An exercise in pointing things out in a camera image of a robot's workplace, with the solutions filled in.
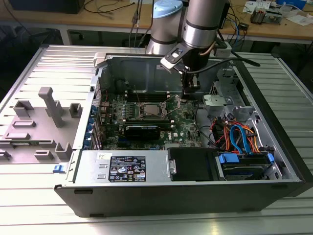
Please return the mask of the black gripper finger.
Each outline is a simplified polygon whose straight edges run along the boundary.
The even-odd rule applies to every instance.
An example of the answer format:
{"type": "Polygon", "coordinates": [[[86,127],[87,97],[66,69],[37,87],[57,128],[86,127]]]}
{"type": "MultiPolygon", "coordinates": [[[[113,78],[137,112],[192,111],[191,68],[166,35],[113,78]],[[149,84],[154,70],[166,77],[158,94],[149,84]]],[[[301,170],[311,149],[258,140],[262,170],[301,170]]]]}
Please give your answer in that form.
{"type": "Polygon", "coordinates": [[[185,89],[188,88],[188,73],[187,72],[183,72],[183,74],[181,75],[181,84],[182,84],[181,101],[182,103],[186,103],[189,97],[189,95],[185,94],[185,89]]]}
{"type": "Polygon", "coordinates": [[[189,79],[189,86],[188,86],[188,95],[193,95],[195,92],[197,92],[200,88],[200,82],[198,81],[199,74],[192,74],[190,75],[189,79]]]}

